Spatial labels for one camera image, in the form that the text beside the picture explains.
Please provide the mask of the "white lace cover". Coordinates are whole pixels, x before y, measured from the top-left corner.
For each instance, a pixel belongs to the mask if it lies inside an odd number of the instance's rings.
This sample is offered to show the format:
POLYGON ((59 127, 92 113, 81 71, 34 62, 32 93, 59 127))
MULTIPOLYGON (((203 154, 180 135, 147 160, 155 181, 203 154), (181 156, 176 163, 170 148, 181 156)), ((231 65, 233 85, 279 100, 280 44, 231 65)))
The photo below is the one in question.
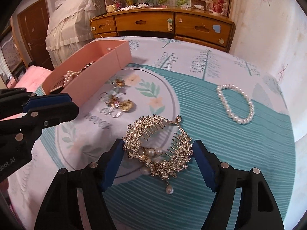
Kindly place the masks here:
POLYGON ((91 20, 105 12, 105 0, 66 0, 54 11, 45 39, 53 67, 94 39, 91 20))

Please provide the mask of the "teal tree pattern tablecloth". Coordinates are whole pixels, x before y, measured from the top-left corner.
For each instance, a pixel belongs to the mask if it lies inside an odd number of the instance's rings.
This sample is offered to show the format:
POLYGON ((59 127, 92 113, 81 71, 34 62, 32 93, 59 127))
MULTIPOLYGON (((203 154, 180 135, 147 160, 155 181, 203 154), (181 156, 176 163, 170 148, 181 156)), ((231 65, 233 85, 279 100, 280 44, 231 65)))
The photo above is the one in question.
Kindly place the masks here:
MULTIPOLYGON (((275 78, 253 64, 208 47, 177 40, 130 37, 132 61, 117 73, 126 82, 120 95, 135 109, 118 118, 106 114, 102 86, 78 117, 47 128, 33 160, 9 178, 9 196, 26 229, 33 229, 40 204, 60 168, 78 170, 108 151, 141 116, 180 115, 193 140, 236 169, 259 168, 286 215, 295 178, 295 141, 275 78)), ((165 193, 158 177, 142 175, 139 161, 123 158, 106 204, 119 229, 200 229, 214 193, 194 160, 165 193)))

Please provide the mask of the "brown wooden door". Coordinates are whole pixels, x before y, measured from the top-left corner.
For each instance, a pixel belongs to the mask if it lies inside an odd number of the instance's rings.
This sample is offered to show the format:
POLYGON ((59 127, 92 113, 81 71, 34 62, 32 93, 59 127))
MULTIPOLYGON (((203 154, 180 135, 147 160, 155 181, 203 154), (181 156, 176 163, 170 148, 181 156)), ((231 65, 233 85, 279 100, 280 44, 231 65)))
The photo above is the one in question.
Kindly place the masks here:
POLYGON ((54 70, 46 50, 49 13, 46 0, 38 0, 17 15, 20 33, 31 58, 30 65, 54 70))

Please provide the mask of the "red floral cup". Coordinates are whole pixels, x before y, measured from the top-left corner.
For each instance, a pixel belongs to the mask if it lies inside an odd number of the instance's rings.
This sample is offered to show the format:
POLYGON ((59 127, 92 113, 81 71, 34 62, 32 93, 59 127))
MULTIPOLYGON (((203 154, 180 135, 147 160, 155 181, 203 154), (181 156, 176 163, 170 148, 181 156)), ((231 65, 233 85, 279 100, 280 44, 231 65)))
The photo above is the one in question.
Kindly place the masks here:
POLYGON ((230 0, 206 0, 206 11, 217 16, 228 16, 230 0))

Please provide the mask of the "pink jewelry box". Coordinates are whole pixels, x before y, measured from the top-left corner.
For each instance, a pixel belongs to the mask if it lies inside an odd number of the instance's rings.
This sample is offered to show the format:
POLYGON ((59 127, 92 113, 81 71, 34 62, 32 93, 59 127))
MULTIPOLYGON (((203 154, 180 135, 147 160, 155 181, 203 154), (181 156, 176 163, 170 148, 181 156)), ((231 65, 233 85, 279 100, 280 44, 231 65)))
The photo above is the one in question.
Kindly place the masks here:
POLYGON ((61 91, 68 93, 72 101, 80 107, 131 60, 128 41, 96 39, 55 68, 42 83, 42 89, 45 94, 50 94, 50 91, 68 71, 77 72, 85 65, 92 63, 61 91))

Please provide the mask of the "gold leaf hair comb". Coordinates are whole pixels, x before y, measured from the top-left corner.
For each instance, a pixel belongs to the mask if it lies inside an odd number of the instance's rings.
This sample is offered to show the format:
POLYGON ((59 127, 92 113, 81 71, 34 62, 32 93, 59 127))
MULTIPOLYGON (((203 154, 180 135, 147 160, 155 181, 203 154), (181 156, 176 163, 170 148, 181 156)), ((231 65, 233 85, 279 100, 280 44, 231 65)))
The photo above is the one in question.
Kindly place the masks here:
POLYGON ((143 164, 142 174, 159 177, 164 181, 168 195, 174 193, 169 180, 177 178, 178 173, 186 170, 193 156, 192 139, 182 128, 181 122, 180 115, 174 120, 156 114, 142 116, 127 126, 126 135, 123 137, 123 150, 128 158, 143 164), (175 126, 176 130, 167 149, 145 145, 168 126, 175 126))

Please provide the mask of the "wooden desk with drawers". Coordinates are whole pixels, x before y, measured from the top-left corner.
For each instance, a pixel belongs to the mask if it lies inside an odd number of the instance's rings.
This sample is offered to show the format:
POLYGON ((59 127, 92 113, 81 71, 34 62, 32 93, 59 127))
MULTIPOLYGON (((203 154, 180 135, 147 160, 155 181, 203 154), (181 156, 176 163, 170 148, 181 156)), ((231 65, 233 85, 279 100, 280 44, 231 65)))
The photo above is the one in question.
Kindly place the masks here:
POLYGON ((229 52, 235 23, 198 9, 156 7, 123 10, 90 19, 97 39, 114 36, 161 37, 229 52))

